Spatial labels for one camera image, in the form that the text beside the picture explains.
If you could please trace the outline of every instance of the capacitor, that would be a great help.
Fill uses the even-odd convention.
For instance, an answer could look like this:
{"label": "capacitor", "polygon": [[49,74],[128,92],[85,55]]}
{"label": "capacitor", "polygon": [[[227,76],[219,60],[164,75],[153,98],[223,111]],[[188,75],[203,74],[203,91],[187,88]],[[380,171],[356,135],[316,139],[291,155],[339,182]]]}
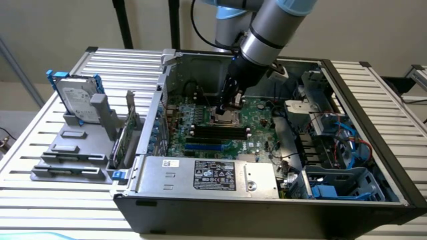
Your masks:
{"label": "capacitor", "polygon": [[256,104],[256,108],[257,108],[257,110],[264,110],[265,106],[264,106],[264,104],[259,103],[259,104]]}
{"label": "capacitor", "polygon": [[267,124],[268,124],[268,121],[267,121],[267,119],[261,119],[261,120],[259,120],[259,124],[261,125],[261,127],[264,128],[265,126],[267,126]]}

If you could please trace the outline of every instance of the metal grate table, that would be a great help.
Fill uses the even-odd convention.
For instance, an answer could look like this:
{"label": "metal grate table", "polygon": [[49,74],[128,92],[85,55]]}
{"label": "metal grate table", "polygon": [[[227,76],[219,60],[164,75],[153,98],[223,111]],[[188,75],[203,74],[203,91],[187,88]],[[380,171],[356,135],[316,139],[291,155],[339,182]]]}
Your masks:
{"label": "metal grate table", "polygon": [[[145,116],[160,71],[160,51],[99,48],[87,52],[72,74],[99,73],[112,108],[127,114],[127,90],[135,91],[136,111]],[[371,68],[335,61],[372,123],[390,144],[407,173],[427,196],[426,129],[406,106],[396,103]],[[0,233],[56,232],[75,239],[220,239],[133,233],[109,195],[111,185],[31,181],[41,153],[60,131],[64,106],[56,93],[49,98],[12,149],[0,161]],[[359,240],[424,240],[427,216],[402,226],[384,225]]]}

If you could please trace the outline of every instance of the warning label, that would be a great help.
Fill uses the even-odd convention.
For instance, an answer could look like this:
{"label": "warning label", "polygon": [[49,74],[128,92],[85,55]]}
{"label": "warning label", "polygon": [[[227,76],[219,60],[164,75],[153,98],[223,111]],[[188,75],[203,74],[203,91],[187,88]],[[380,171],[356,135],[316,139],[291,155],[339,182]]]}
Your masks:
{"label": "warning label", "polygon": [[195,161],[192,186],[197,190],[236,191],[235,163]]}

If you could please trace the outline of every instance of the black pole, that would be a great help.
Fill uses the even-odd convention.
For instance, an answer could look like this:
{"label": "black pole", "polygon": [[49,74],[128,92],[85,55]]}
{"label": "black pole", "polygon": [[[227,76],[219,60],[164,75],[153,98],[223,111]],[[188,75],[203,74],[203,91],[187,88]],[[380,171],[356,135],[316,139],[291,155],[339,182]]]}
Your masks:
{"label": "black pole", "polygon": [[133,49],[132,36],[124,0],[112,0],[115,13],[117,14],[123,45],[125,49]]}
{"label": "black pole", "polygon": [[180,50],[180,0],[168,0],[168,21],[171,27],[172,48]]}

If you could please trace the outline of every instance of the motherboard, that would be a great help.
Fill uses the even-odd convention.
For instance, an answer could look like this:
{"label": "motherboard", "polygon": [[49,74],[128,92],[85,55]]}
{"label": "motherboard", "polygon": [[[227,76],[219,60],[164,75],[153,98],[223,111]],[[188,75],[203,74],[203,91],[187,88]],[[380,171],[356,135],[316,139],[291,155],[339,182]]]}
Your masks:
{"label": "motherboard", "polygon": [[243,160],[279,165],[271,100],[247,97],[240,110],[216,114],[216,106],[173,96],[167,106],[168,157]]}

